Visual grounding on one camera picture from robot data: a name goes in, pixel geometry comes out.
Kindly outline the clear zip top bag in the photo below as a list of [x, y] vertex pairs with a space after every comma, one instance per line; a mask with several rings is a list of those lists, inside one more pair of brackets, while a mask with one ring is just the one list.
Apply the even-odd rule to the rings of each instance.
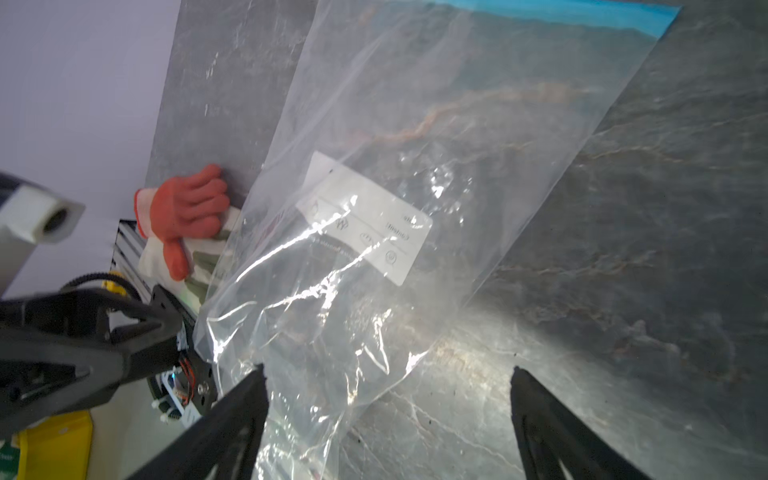
[[678, 15], [627, 1], [321, 1], [195, 328], [262, 367], [258, 479], [319, 479], [509, 250]]

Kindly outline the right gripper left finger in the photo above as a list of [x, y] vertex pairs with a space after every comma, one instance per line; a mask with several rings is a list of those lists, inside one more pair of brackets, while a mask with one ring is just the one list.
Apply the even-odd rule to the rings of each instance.
[[250, 479], [269, 410], [259, 364], [133, 479]]

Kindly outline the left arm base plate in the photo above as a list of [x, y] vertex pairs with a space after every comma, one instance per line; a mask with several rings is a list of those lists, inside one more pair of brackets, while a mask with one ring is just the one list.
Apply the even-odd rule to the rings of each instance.
[[176, 363], [170, 370], [148, 379], [152, 407], [161, 413], [163, 423], [179, 422], [184, 428], [189, 428], [207, 415], [218, 401], [213, 367], [194, 350], [195, 319], [190, 311], [160, 285], [152, 290], [151, 304], [181, 319], [176, 336]]

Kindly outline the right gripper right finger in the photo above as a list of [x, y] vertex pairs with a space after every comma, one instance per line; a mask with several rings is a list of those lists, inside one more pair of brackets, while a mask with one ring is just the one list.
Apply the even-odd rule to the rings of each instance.
[[528, 479], [649, 479], [520, 367], [510, 379], [510, 404]]

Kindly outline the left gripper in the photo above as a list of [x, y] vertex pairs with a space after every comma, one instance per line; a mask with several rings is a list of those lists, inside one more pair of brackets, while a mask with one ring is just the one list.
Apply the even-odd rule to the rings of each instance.
[[173, 367], [183, 317], [162, 288], [153, 295], [144, 304], [91, 288], [2, 302], [2, 434], [100, 406]]

